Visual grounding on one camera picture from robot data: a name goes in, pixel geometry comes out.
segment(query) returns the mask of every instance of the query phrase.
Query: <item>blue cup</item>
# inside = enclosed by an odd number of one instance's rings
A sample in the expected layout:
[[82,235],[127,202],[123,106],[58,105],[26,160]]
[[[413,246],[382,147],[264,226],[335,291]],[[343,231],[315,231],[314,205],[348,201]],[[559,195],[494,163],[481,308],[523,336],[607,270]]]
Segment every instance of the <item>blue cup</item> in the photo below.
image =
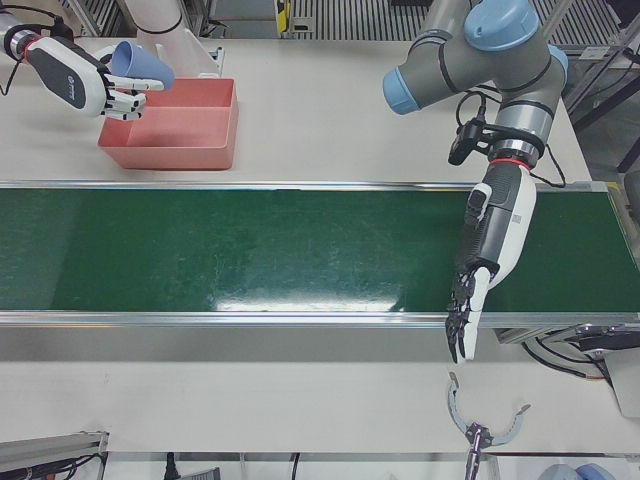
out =
[[111,72],[118,77],[160,80],[165,90],[176,80],[169,65],[130,40],[116,46],[111,57]]

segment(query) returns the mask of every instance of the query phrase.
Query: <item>pink tray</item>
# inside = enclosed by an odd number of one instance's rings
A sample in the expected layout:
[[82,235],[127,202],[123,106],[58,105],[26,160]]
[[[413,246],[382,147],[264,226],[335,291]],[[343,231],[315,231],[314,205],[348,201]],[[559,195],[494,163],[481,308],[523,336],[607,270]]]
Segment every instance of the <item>pink tray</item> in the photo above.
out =
[[140,120],[107,118],[98,145],[123,168],[223,170],[237,125],[233,79],[179,78],[167,92],[147,92]]

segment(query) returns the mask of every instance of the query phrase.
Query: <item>conveyor belt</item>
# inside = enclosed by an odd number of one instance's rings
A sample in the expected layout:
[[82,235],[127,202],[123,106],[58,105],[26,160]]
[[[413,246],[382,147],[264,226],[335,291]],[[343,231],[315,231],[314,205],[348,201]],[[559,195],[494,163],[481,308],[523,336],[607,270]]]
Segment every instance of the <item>conveyor belt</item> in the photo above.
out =
[[[442,312],[464,191],[0,190],[0,310]],[[493,312],[639,312],[606,193],[541,193]]]

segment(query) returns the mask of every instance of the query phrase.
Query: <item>robot finger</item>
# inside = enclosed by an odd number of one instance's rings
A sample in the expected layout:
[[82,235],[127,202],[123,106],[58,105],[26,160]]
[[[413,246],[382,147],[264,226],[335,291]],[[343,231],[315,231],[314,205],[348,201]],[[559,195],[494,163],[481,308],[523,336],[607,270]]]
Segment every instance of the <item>robot finger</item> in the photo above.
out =
[[478,340],[478,325],[484,307],[484,300],[489,292],[491,273],[485,267],[479,268],[474,274],[473,295],[469,299],[469,317],[464,328],[464,335],[459,342],[462,358],[473,360],[476,354],[476,343]]
[[112,88],[123,90],[164,90],[164,83],[160,80],[117,77],[107,74],[105,78]]
[[123,121],[138,120],[140,117],[142,117],[142,112],[120,112],[118,110],[109,109],[105,110],[103,114],[107,118],[114,118],[116,120]]
[[97,52],[93,52],[91,56],[99,62],[107,64],[111,61],[111,55],[113,55],[115,49],[115,45],[109,45],[108,47],[101,48]]
[[112,90],[109,96],[106,102],[107,108],[122,112],[135,112],[147,103],[147,97],[142,93],[129,95]]

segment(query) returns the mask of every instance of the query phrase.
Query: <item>black cable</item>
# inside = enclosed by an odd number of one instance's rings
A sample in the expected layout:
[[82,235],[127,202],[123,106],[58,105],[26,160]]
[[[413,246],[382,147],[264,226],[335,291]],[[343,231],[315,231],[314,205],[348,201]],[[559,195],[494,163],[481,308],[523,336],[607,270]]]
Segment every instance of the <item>black cable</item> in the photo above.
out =
[[47,17],[53,18],[54,20],[58,19],[58,18],[62,20],[62,17],[60,15],[56,15],[53,12],[49,12],[48,10],[43,10],[41,8],[27,7],[27,6],[24,6],[24,5],[0,5],[0,11],[4,10],[5,8],[11,8],[11,9],[14,9],[14,10],[28,10],[30,12],[41,13],[43,15],[46,15]]
[[488,90],[489,92],[493,92],[493,93],[500,93],[500,90],[498,90],[496,87],[492,87],[491,85],[486,85],[484,83],[481,83],[480,85],[476,85],[475,88],[481,88],[483,90]]
[[591,355],[588,355],[586,353],[584,353],[582,350],[580,350],[580,345],[576,344],[576,343],[569,343],[569,345],[571,345],[573,348],[575,348],[578,352],[580,352],[582,355],[584,355],[585,357],[587,357],[589,360],[591,360],[593,362],[593,364],[596,366],[596,368],[598,370],[600,370],[600,373],[602,374],[602,376],[604,377],[604,379],[606,380],[606,382],[609,384],[609,386],[611,388],[613,388],[613,381],[611,380],[611,374],[609,373],[609,371],[607,370],[606,367],[606,363],[604,363],[604,359],[602,360],[596,360],[595,358],[593,358]]
[[5,88],[2,88],[2,85],[0,85],[0,93],[2,94],[3,97],[6,97],[7,95],[9,95],[9,89],[11,88],[11,84],[13,83],[13,77],[16,76],[16,72],[18,71],[18,67],[20,66],[20,61],[17,61],[16,64],[13,66],[13,70],[11,70],[11,75],[9,75],[9,80],[7,81],[7,86]]
[[93,455],[87,455],[78,458],[69,458],[65,460],[58,460],[56,462],[50,462],[40,465],[35,465],[29,468],[20,468],[10,472],[0,473],[0,480],[25,480],[26,478],[45,478],[47,475],[57,475],[61,473],[67,473],[65,480],[72,478],[78,468],[90,462],[94,458],[100,458],[104,464],[105,458],[95,453]]
[[540,340],[538,337],[535,338],[535,341],[538,345],[540,345],[540,347],[542,347],[544,350],[546,350],[547,352],[549,352],[551,355],[555,355],[558,358],[561,358],[563,360],[566,360],[567,362],[572,362],[572,363],[587,363],[587,364],[594,364],[595,361],[593,360],[578,360],[576,358],[571,358],[571,357],[567,357],[566,355],[561,354],[560,352],[556,352],[555,350],[552,350],[551,348],[549,348],[547,345],[545,345],[542,340]]
[[164,470],[164,480],[177,480],[180,478],[176,467],[176,459],[173,452],[167,453],[167,464]]
[[527,352],[531,358],[533,358],[536,362],[541,363],[545,367],[552,368],[553,370],[557,370],[559,372],[568,373],[569,375],[573,375],[574,377],[594,380],[593,377],[590,377],[584,372],[579,372],[577,370],[573,370],[572,368],[568,368],[568,367],[562,367],[560,365],[556,365],[555,363],[551,363],[545,360],[544,358],[540,357],[538,354],[534,353],[533,350],[531,350],[525,342],[522,342],[522,348],[524,348],[524,351]]
[[[633,50],[631,50],[631,52],[637,56],[640,53],[640,45],[638,45],[638,48],[636,48],[636,51],[633,52]],[[620,78],[618,78],[615,82],[613,82],[611,85],[608,85],[604,88],[601,88],[600,90],[597,90],[593,93],[590,93],[589,95],[587,95],[586,97],[584,97],[585,100],[595,97],[596,95],[600,95],[602,92],[606,92],[607,90],[612,89],[613,87],[615,87],[616,85],[619,85],[625,78],[627,78],[627,75],[629,75],[629,73],[631,72],[631,69],[633,68],[633,66],[636,64],[636,62],[634,61],[634,59],[629,59],[629,61],[631,62],[629,64],[629,66],[625,69],[624,73],[620,76]]]
[[558,160],[556,160],[555,155],[553,154],[553,150],[551,150],[551,147],[549,146],[549,144],[547,143],[547,150],[549,150],[549,156],[551,157],[551,161],[553,162],[553,164],[556,167],[556,171],[558,172],[558,175],[560,175],[560,180],[562,181],[562,183],[554,183],[551,180],[547,180],[544,177],[540,177],[538,175],[536,175],[535,173],[531,173],[531,176],[533,178],[536,178],[538,180],[540,180],[541,182],[546,183],[547,185],[554,187],[554,188],[565,188],[567,186],[567,178],[564,176],[564,172],[562,171],[562,168],[560,167],[560,164],[558,163]]
[[460,120],[460,110],[462,109],[462,106],[465,104],[465,102],[471,97],[478,97],[480,99],[480,107],[478,108],[476,117],[484,116],[487,111],[487,95],[482,92],[468,90],[465,96],[460,99],[460,101],[458,102],[458,106],[456,107],[456,122],[458,122],[459,127],[462,126],[462,120]]
[[293,470],[291,471],[291,480],[296,480],[298,475],[298,462],[300,461],[300,452],[293,456]]
[[502,103],[502,101],[501,101],[501,100],[498,100],[497,98],[492,97],[491,95],[487,95],[486,93],[484,93],[484,92],[480,92],[480,91],[478,91],[478,90],[465,90],[465,92],[466,92],[466,93],[477,93],[477,94],[482,95],[485,99],[487,99],[487,100],[491,100],[491,101],[492,101],[492,102],[494,102],[494,103]]

